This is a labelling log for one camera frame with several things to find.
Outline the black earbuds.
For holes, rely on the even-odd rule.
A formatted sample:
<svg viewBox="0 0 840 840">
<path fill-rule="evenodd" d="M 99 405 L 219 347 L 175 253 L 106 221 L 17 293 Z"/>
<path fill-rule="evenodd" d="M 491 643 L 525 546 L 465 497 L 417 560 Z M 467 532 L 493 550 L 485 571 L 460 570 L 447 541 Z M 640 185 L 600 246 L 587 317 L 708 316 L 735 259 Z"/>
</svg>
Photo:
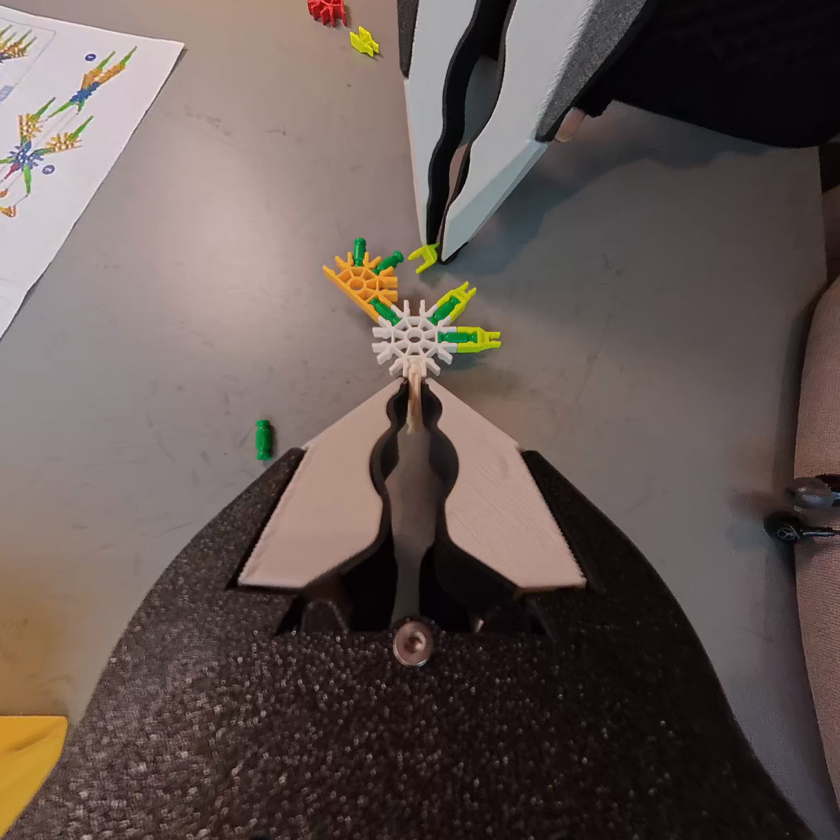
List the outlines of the black earbuds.
<svg viewBox="0 0 840 840">
<path fill-rule="evenodd" d="M 793 484 L 786 488 L 785 495 L 792 504 L 792 509 L 775 511 L 764 518 L 764 530 L 769 536 L 784 543 L 798 543 L 805 539 L 838 538 L 838 528 L 824 524 L 807 524 L 799 515 L 800 511 L 838 512 L 838 474 L 794 479 Z"/>
</svg>

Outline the person's right forearm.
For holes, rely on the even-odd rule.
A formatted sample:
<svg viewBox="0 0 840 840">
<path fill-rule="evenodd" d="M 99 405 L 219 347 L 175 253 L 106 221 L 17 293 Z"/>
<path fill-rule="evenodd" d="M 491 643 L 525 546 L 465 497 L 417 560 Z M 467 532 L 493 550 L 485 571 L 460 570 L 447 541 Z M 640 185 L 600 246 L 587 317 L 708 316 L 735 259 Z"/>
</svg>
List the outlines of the person's right forearm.
<svg viewBox="0 0 840 840">
<path fill-rule="evenodd" d="M 838 1 L 652 2 L 574 106 L 612 102 L 779 148 L 839 132 Z"/>
</svg>

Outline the white snowflake connector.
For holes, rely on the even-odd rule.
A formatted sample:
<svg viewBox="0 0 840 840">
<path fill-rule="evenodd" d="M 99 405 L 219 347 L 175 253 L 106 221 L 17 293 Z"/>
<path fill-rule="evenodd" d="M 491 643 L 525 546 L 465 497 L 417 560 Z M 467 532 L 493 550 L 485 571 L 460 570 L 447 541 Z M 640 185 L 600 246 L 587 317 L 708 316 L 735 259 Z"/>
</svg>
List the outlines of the white snowflake connector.
<svg viewBox="0 0 840 840">
<path fill-rule="evenodd" d="M 434 305 L 427 307 L 425 301 L 420 301 L 418 314 L 412 314 L 410 304 L 404 301 L 401 308 L 393 305 L 402 313 L 402 321 L 392 325 L 388 321 L 378 321 L 373 327 L 374 342 L 371 345 L 378 364 L 390 363 L 389 373 L 400 375 L 405 379 L 411 363 L 420 363 L 424 376 L 430 373 L 440 374 L 439 362 L 451 364 L 458 345 L 438 342 L 438 332 L 446 332 L 448 323 L 444 326 L 432 324 L 428 320 L 429 312 Z"/>
</svg>

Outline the printed instruction sheet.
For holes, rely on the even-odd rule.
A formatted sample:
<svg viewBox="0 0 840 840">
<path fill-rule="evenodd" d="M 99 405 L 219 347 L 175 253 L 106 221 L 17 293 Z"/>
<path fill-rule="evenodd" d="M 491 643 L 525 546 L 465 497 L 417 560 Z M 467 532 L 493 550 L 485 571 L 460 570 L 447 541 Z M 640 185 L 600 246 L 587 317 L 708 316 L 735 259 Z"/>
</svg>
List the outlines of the printed instruction sheet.
<svg viewBox="0 0 840 840">
<path fill-rule="evenodd" d="M 184 45 L 1 8 L 1 334 Z"/>
</svg>

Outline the yellow box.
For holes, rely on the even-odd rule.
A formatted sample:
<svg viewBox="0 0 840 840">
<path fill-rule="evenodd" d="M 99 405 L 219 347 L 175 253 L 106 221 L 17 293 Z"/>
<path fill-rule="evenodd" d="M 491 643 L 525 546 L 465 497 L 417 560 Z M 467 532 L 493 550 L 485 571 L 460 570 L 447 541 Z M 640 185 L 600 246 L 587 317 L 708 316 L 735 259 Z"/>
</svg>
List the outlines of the yellow box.
<svg viewBox="0 0 840 840">
<path fill-rule="evenodd" d="M 66 717 L 1 716 L 1 834 L 56 766 L 68 725 Z"/>
</svg>

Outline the white plastic rod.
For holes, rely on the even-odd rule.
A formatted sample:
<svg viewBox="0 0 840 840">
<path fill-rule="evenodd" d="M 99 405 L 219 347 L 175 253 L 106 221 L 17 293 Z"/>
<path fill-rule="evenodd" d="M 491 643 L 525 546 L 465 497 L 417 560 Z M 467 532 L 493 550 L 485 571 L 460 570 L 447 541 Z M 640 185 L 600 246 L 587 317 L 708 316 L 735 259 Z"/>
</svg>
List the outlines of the white plastic rod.
<svg viewBox="0 0 840 840">
<path fill-rule="evenodd" d="M 420 363 L 411 363 L 406 373 L 408 402 L 406 410 L 406 429 L 408 435 L 420 434 L 424 427 L 422 387 L 424 368 Z"/>
</svg>

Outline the orange half-circle connector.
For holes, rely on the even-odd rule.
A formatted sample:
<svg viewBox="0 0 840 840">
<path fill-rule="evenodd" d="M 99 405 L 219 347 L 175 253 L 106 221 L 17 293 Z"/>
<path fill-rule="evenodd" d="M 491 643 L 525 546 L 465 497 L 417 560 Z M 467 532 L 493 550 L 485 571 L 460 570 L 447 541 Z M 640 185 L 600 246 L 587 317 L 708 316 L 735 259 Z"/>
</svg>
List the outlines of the orange half-circle connector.
<svg viewBox="0 0 840 840">
<path fill-rule="evenodd" d="M 382 262 L 382 257 L 371 257 L 365 253 L 362 263 L 357 266 L 353 252 L 349 251 L 345 257 L 338 255 L 335 257 L 336 268 L 329 266 L 322 268 L 332 284 L 375 323 L 378 323 L 380 314 L 372 305 L 374 299 L 379 299 L 388 308 L 396 305 L 399 300 L 395 268 L 386 266 L 379 273 L 375 271 L 381 267 Z"/>
</svg>

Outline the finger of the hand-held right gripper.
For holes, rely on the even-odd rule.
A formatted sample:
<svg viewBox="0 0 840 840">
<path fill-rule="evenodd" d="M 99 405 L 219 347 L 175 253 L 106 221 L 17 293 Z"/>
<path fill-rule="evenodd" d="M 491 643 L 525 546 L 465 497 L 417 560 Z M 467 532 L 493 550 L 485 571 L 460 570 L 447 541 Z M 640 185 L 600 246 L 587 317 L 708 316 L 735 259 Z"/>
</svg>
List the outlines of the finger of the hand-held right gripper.
<svg viewBox="0 0 840 840">
<path fill-rule="evenodd" d="M 419 233 L 443 241 L 449 167 L 463 139 L 469 80 L 498 60 L 511 1 L 405 1 L 403 81 Z"/>
<path fill-rule="evenodd" d="M 507 19 L 495 107 L 469 146 L 467 174 L 444 217 L 451 259 L 483 227 L 546 151 L 539 123 L 563 78 L 594 2 L 519 1 Z"/>
</svg>

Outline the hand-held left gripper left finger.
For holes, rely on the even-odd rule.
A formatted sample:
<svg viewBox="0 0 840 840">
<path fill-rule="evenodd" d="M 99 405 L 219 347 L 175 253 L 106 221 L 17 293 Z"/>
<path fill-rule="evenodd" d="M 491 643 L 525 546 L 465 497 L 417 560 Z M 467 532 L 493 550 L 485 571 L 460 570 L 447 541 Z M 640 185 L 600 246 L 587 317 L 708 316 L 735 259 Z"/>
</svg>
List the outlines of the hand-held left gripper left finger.
<svg viewBox="0 0 840 840">
<path fill-rule="evenodd" d="M 385 482 L 406 403 L 407 383 L 392 381 L 304 445 L 240 586 L 303 592 L 382 545 L 392 521 Z"/>
</svg>

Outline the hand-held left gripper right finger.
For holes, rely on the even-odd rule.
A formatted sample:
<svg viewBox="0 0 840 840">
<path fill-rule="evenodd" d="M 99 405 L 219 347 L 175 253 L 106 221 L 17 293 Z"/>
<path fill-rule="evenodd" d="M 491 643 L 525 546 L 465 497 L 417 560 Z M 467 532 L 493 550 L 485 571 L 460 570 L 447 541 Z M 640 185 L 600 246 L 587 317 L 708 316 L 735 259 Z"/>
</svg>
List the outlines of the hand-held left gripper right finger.
<svg viewBox="0 0 840 840">
<path fill-rule="evenodd" d="M 437 429 L 457 465 L 444 501 L 454 545 L 520 592 L 581 589 L 585 576 L 543 498 L 518 442 L 435 381 Z"/>
</svg>

